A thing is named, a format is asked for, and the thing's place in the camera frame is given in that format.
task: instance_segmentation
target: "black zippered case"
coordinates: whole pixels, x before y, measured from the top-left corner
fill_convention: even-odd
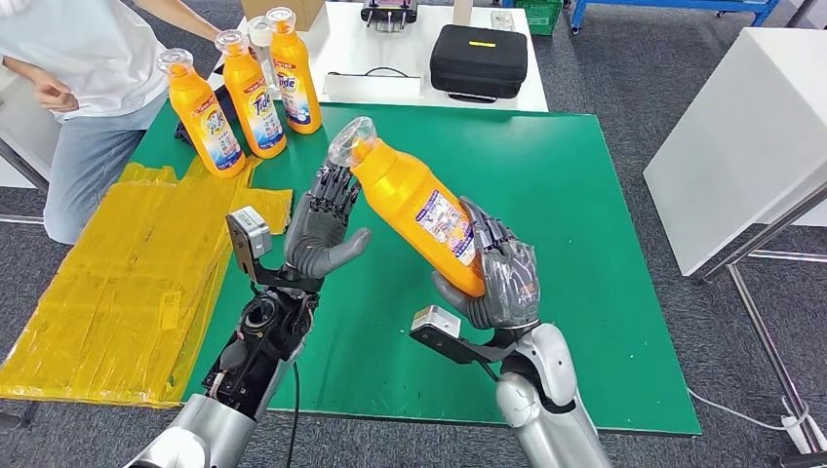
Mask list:
[[[431,86],[450,95],[513,98],[526,81],[527,37],[448,24],[431,53]]]

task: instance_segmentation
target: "power cord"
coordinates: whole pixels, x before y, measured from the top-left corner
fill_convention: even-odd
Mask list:
[[[409,75],[408,73],[405,73],[404,71],[397,70],[396,68],[393,68],[393,67],[390,67],[390,66],[377,66],[377,67],[371,68],[370,70],[366,71],[365,73],[339,73],[337,71],[331,71],[331,72],[328,72],[328,74],[329,75],[337,75],[337,76],[369,76],[371,73],[373,73],[375,71],[379,71],[379,70],[393,71],[395,73],[399,73],[400,76],[402,76],[404,78],[411,78],[411,75]]]
[[[800,418],[798,418],[798,420],[796,420],[796,422],[790,424],[789,426],[771,426],[769,424],[766,424],[764,422],[759,421],[758,419],[753,419],[752,417],[749,417],[746,414],[741,414],[740,412],[738,412],[734,409],[729,409],[729,408],[725,407],[724,405],[719,405],[715,402],[710,402],[709,400],[707,400],[707,399],[701,397],[700,395],[696,394],[695,392],[693,392],[692,389],[689,388],[689,387],[687,387],[687,391],[696,400],[698,400],[702,403],[705,403],[705,404],[709,405],[710,407],[717,408],[718,410],[724,410],[724,411],[728,412],[729,414],[734,414],[734,415],[736,415],[740,418],[743,418],[743,419],[746,419],[749,422],[752,422],[753,424],[758,424],[759,426],[761,426],[765,429],[772,430],[772,431],[787,431],[787,430],[790,430],[790,429],[795,429],[795,428],[799,427],[800,425],[802,425],[802,423],[807,419],[807,416],[809,416],[809,405],[807,404],[807,402],[803,402],[804,403],[804,412],[802,413],[802,416]],[[781,403],[784,405],[784,408],[786,408],[792,414],[792,411],[790,411],[790,408],[787,406],[787,399],[784,398],[784,397],[781,397]]]
[[[290,468],[290,463],[293,461],[295,429],[298,426],[298,363],[296,362],[293,362],[293,380],[295,382],[295,408],[293,409],[293,430],[290,433],[290,445],[287,450],[287,463],[285,463],[285,468]]]
[[[406,78],[411,78],[411,77],[410,77],[410,76],[408,76],[406,73],[404,73],[404,72],[402,72],[402,71],[399,71],[399,70],[397,70],[396,68],[392,68],[392,67],[390,67],[390,66],[378,66],[378,67],[376,67],[376,68],[371,68],[370,70],[368,70],[368,71],[366,71],[366,72],[365,72],[365,76],[368,76],[368,75],[370,75],[371,73],[373,73],[373,72],[375,72],[375,71],[379,71],[379,70],[395,71],[396,73],[399,73],[400,75],[402,75],[402,76],[404,76],[404,77],[406,77]]]

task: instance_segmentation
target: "green table surface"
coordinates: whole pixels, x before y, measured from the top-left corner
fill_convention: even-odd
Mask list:
[[[256,168],[254,187],[298,195],[336,133],[353,117],[372,117],[391,146],[421,159],[454,194],[468,196],[536,246],[540,314],[563,331],[598,427],[700,433],[595,116],[354,104],[323,104],[323,113],[317,133],[288,131],[287,149]],[[133,161],[172,166],[182,176],[193,151],[173,140],[176,122],[166,106]],[[353,211],[350,232],[360,226],[373,230],[371,243],[328,277],[298,360],[300,408],[501,423],[493,382],[478,366],[456,365],[407,335],[422,307],[451,310],[431,286],[432,268],[364,200]],[[281,250],[279,236],[263,263],[280,265]],[[250,298],[249,280],[231,259],[185,398],[203,391],[202,377]],[[462,334],[480,342],[491,336],[464,319]],[[270,407],[293,405],[290,374]]]

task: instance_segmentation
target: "orange detergent bottle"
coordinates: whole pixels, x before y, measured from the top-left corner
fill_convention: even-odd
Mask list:
[[[237,29],[222,31],[216,47],[224,54],[224,85],[230,93],[241,130],[259,158],[274,158],[287,144],[267,91],[258,62],[250,55],[250,43]]]
[[[322,108],[310,76],[307,48],[295,33],[295,13],[285,7],[267,12],[273,28],[270,55],[276,66],[287,125],[300,134],[312,134],[322,125]]]
[[[170,77],[170,103],[201,161],[218,177],[238,175],[247,158],[216,94],[192,68],[192,54],[184,49],[170,49],[158,57],[158,67]]]
[[[421,161],[376,136],[374,122],[357,117],[334,138],[331,162],[349,166],[368,205],[454,286],[485,292],[468,214]]]

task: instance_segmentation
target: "bottle cap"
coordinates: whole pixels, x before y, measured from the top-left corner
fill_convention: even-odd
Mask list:
[[[226,56],[240,56],[247,53],[250,41],[238,29],[227,29],[216,37],[216,49]]]
[[[266,17],[255,17],[247,21],[250,42],[256,47],[270,47],[273,42],[273,27]]]
[[[328,158],[339,166],[354,167],[376,146],[376,128],[370,117],[356,117],[341,129],[328,148]]]
[[[295,31],[295,13],[287,7],[276,7],[267,12],[267,21],[275,34],[289,34]]]
[[[164,51],[155,60],[155,64],[164,73],[175,77],[184,76],[193,71],[192,54],[184,49]]]

